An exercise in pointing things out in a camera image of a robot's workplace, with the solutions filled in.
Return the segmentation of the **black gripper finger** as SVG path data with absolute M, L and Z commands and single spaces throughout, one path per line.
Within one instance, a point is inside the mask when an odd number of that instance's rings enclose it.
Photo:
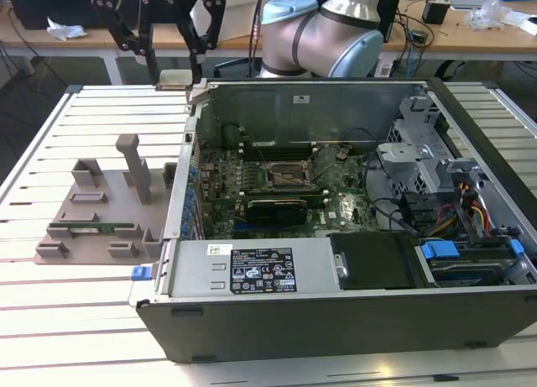
M 141 56 L 150 75 L 156 74 L 156 56 L 152 46 L 153 26 L 149 22 L 149 0 L 138 0 L 138 33 L 125 23 L 119 12 L 121 0 L 91 0 L 96 14 L 105 24 L 118 48 Z
M 177 16 L 175 25 L 183 37 L 190 52 L 190 68 L 192 83 L 199 84 L 202 78 L 201 64 L 208 50 L 217 47 L 221 32 L 222 21 L 225 13 L 227 0 L 201 0 L 206 11 L 210 14 L 211 21 L 206 32 L 200 36 L 190 16 L 191 10 L 198 0 L 175 0 Z

